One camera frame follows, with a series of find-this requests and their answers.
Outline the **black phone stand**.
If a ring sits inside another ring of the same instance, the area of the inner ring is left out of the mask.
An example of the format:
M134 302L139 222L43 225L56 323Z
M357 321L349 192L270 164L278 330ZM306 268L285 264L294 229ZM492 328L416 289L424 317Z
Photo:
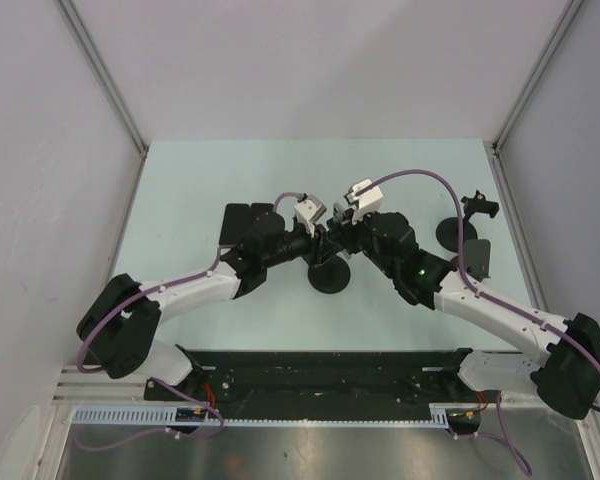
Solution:
M496 201L488 200L487 197L477 190L473 197L464 196L461 199L462 216L462 235L459 235L459 220L456 217L448 217L442 220L435 230L435 236L438 243L447 251L458 252L458 240L462 242L469 239L478 239L478 233L475 226L471 223L471 218L476 214L488 215L493 219L500 211L500 205Z
M323 294L337 294L345 290L351 281L351 270L347 261L335 255L320 265L308 267L309 284Z

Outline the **black phone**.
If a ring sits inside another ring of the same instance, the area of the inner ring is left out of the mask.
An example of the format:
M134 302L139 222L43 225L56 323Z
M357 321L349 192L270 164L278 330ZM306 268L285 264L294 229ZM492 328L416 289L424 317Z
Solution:
M247 203L229 203L225 206L220 235L219 246L232 246L238 244L251 222L251 205Z

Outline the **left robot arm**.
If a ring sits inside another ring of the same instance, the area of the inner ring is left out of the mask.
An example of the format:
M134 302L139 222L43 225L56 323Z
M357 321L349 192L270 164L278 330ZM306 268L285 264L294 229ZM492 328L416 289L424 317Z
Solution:
M219 247L210 267L182 278L112 278L77 327L78 370L105 372L111 379L138 373L165 383L179 399L194 397L201 387L195 361L184 348L157 340L158 327L201 306L247 295L266 281L270 268L311 256L323 237L318 221L325 211L313 196L300 200L292 230L275 210L262 212L236 245Z

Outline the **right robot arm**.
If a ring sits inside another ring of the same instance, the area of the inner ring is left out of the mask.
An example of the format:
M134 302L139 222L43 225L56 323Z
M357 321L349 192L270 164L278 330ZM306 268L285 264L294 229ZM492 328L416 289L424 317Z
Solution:
M348 254L364 254L411 305L459 317L516 348L516 353L468 352L443 373L453 401L475 391L536 395L554 411L582 420L600 393L600 326L579 313L571 319L526 307L471 278L460 266L419 247L400 213L347 210L327 223L329 237Z

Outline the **brown base phone stand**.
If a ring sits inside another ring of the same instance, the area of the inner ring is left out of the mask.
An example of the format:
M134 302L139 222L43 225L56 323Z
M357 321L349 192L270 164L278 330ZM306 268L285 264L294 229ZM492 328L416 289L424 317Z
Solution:
M490 277L491 242L487 239L469 239L463 242L463 260L466 273L478 282Z

